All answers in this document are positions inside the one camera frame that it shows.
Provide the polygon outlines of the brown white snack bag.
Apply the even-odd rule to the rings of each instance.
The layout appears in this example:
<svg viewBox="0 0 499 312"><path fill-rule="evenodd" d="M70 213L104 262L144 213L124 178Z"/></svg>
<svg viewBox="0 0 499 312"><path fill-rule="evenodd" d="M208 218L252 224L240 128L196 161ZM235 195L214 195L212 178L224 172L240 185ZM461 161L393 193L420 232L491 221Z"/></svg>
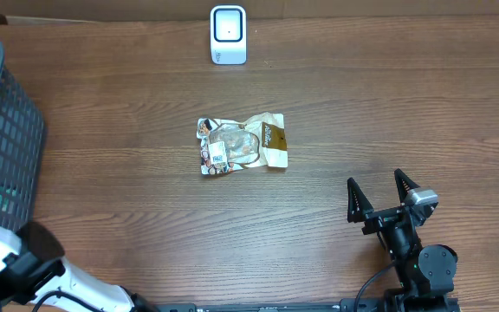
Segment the brown white snack bag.
<svg viewBox="0 0 499 312"><path fill-rule="evenodd" d="M288 166L282 114L258 114L244 122L201 118L198 120L197 139L203 175L220 175L260 166Z"/></svg>

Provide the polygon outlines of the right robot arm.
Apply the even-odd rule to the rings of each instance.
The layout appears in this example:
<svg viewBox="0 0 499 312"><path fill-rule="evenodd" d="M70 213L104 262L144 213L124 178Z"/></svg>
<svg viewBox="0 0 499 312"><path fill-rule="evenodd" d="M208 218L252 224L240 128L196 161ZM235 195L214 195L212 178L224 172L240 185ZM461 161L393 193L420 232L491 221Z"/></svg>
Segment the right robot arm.
<svg viewBox="0 0 499 312"><path fill-rule="evenodd" d="M424 247L418 228L435 211L439 199L431 188L424 188L402 170L394 171L399 205L377 211L358 183L347 180L349 223L362 223L365 235L374 234L391 262L370 277L351 303L342 308L352 311L458 311L458 300L448 294L454 290L457 253L449 246L433 244ZM394 270L400 287L388 289L380 298L363 298L366 289L389 270Z"/></svg>

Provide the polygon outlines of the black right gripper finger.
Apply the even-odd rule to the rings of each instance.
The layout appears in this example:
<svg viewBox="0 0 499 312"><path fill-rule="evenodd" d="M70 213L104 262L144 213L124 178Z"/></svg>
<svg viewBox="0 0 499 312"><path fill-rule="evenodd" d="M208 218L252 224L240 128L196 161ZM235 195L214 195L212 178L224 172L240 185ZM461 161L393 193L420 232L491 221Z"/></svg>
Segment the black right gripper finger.
<svg viewBox="0 0 499 312"><path fill-rule="evenodd" d="M364 222L367 215L373 213L373 206L353 178L347 180L347 191L347 221L349 223Z"/></svg>
<svg viewBox="0 0 499 312"><path fill-rule="evenodd" d="M396 169L394 171L394 178L396 181L396 186L399 194L399 201L401 203L405 202L407 195L410 190L419 188L419 185L410 179L401 169Z"/></svg>

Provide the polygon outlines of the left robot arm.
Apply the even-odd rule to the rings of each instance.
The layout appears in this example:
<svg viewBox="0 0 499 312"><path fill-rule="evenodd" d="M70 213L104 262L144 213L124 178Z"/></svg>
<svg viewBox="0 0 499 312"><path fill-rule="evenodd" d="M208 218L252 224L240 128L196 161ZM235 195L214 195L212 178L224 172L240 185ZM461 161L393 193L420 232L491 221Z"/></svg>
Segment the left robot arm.
<svg viewBox="0 0 499 312"><path fill-rule="evenodd" d="M15 302L64 311L131 312L158 308L142 296L73 265L55 236L30 221L14 232L0 226L0 310Z"/></svg>

